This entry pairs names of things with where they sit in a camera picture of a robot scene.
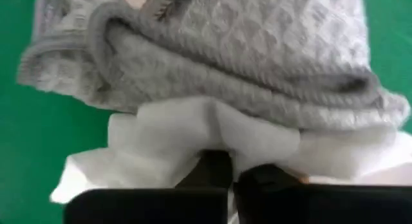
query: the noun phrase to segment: green background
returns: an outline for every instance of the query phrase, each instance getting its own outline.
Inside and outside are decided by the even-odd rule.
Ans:
[[[48,196],[65,158],[106,145],[109,111],[15,83],[34,0],[0,0],[0,223],[61,223]],[[412,100],[412,0],[366,0],[373,69]],[[412,132],[412,123],[406,126]]]

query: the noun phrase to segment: waffle knit fabric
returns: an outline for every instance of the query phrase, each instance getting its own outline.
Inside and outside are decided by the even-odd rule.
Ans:
[[[370,71],[362,0],[59,4],[61,19],[22,56],[23,84],[131,112],[207,95],[302,129],[398,127],[409,115]]]

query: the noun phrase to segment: white fabric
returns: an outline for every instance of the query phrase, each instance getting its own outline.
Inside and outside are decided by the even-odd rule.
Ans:
[[[227,150],[239,173],[274,163],[301,174],[352,180],[410,162],[412,137],[392,127],[303,132],[248,117],[212,98],[142,106],[112,115],[108,148],[71,155],[51,200],[69,202],[95,188],[170,188],[202,149]]]

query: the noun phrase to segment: black object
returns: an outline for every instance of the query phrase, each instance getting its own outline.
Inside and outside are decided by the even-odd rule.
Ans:
[[[176,189],[87,192],[67,205],[64,222],[226,223],[228,162],[227,153],[205,153]],[[241,224],[412,223],[409,187],[305,185],[274,165],[261,165],[243,173],[234,192]]]

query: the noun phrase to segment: gray fabric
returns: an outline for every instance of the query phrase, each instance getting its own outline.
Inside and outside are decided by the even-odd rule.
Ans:
[[[305,129],[400,126],[409,115],[369,69],[362,0],[193,0],[168,25],[121,1],[92,5],[88,42],[82,28],[36,41],[21,82],[121,111],[208,95]]]

